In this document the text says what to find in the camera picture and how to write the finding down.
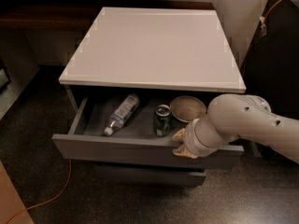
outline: bottle cap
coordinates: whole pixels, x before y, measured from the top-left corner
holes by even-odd
[[[104,133],[105,135],[111,136],[113,134],[113,130],[110,127],[106,127]]]

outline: wooden shelf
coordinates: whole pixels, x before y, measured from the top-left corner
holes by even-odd
[[[214,9],[211,3],[158,0],[2,0],[0,28],[87,31],[102,7]]]

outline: wooden furniture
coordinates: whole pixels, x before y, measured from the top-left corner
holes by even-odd
[[[53,141],[65,158],[99,161],[103,178],[201,185],[206,168],[232,168],[241,146],[223,146],[203,159],[176,157],[171,133],[152,129],[157,105],[189,94],[208,105],[219,92],[244,92],[215,10],[104,7],[60,77],[78,113],[68,134]],[[109,116],[130,92],[141,106],[129,123],[104,136]]]
[[[1,0],[0,28],[86,32],[102,7],[213,9],[211,3],[155,0]]]

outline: plastic water bottle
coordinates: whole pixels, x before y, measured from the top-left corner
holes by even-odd
[[[109,124],[104,130],[105,135],[111,136],[114,132],[120,130],[138,109],[139,104],[139,97],[134,93],[129,94],[110,116]]]

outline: small bowl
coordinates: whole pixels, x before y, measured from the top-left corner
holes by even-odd
[[[182,122],[200,119],[206,113],[206,106],[195,97],[179,96],[170,103],[172,115]]]

